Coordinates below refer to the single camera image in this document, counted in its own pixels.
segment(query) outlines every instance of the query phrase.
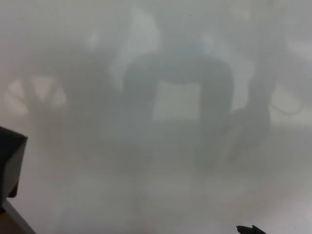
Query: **silhouette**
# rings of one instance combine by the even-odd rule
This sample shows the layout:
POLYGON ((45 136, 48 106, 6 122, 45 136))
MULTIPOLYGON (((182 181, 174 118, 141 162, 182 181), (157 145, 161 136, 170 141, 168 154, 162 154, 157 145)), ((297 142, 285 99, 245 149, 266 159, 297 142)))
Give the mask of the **silhouette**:
POLYGON ((225 128, 227 131, 234 125, 241 126, 241 132, 230 151, 229 162, 235 162, 244 151, 251 151, 266 138, 271 128, 270 104, 286 51, 282 27, 284 5, 269 0, 254 7, 259 14, 254 22, 259 36, 256 69, 248 86, 246 106, 233 112, 225 128))
POLYGON ((153 113, 157 86, 167 84, 199 84, 200 93, 200 142, 193 152, 193 185, 195 192, 205 193, 207 172, 218 157, 222 129, 228 122, 233 99, 234 84, 230 66, 221 59, 205 54, 202 34, 207 26, 198 25, 185 14, 180 18, 153 11, 161 33, 162 44, 155 53, 142 55, 128 67, 124 76, 123 111, 124 141, 130 144, 127 152, 129 168, 136 184, 133 186, 134 213, 141 215, 145 194, 144 168, 146 156, 151 154, 153 142, 153 113))

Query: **black object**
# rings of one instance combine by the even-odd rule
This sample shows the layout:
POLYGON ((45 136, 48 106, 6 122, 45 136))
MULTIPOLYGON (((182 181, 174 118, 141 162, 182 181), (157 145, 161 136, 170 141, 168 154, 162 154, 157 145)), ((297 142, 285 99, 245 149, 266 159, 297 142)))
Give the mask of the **black object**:
POLYGON ((264 231, 257 228, 255 225, 252 225, 251 228, 245 226, 237 226, 237 231, 240 234, 266 234, 264 231))
POLYGON ((16 197, 27 137, 0 126, 0 208, 16 197))

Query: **black box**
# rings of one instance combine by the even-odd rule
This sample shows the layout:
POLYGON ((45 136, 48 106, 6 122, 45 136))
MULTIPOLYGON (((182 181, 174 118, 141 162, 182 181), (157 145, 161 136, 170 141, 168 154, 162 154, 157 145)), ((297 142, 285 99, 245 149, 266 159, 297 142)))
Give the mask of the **black box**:
POLYGON ((17 195, 27 137, 0 126, 0 207, 17 195))

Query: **blurry figure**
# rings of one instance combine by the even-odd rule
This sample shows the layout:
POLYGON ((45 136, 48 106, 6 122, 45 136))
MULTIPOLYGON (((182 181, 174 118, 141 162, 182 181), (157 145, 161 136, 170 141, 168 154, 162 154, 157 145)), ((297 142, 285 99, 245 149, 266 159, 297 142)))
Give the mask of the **blurry figure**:
POLYGON ((19 101, 26 108, 17 124, 29 125, 48 145, 68 133, 67 143, 72 136, 78 141, 98 139, 115 96, 108 80, 109 60, 107 52, 98 54, 72 41, 55 42, 13 67, 8 81, 19 81, 19 101), (64 99, 61 109, 54 108, 57 95, 64 99))
POLYGON ((131 152, 126 154, 136 181, 133 205, 138 215, 145 196, 142 190, 145 163, 142 162, 151 154, 148 143, 153 135, 151 126, 159 82, 196 83, 201 87, 200 142, 194 152, 193 180, 194 192, 200 191, 200 194, 206 193, 207 172, 218 156, 221 130, 230 116, 234 92, 230 66, 205 54, 202 36, 207 22, 197 20, 196 11, 173 15, 171 11, 166 14, 166 9, 153 7, 153 16, 162 34, 161 47, 158 52, 142 55, 130 64, 123 87, 124 141, 132 145, 131 152))
POLYGON ((267 0, 260 1, 260 6, 254 7, 259 27, 257 64, 249 83, 248 102, 244 108, 234 111, 225 128, 241 126, 241 133, 228 157, 229 162, 235 162, 244 151, 256 148, 266 138, 271 128, 270 104, 279 76, 279 65, 286 51, 282 27, 284 14, 281 13, 285 5, 280 1, 267 0))

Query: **fog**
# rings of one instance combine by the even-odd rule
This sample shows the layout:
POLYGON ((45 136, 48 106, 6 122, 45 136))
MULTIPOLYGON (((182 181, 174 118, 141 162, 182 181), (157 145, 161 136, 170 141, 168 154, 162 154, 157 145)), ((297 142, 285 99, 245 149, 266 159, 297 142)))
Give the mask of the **fog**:
POLYGON ((311 9, 2 1, 13 206, 39 234, 311 232, 311 9))

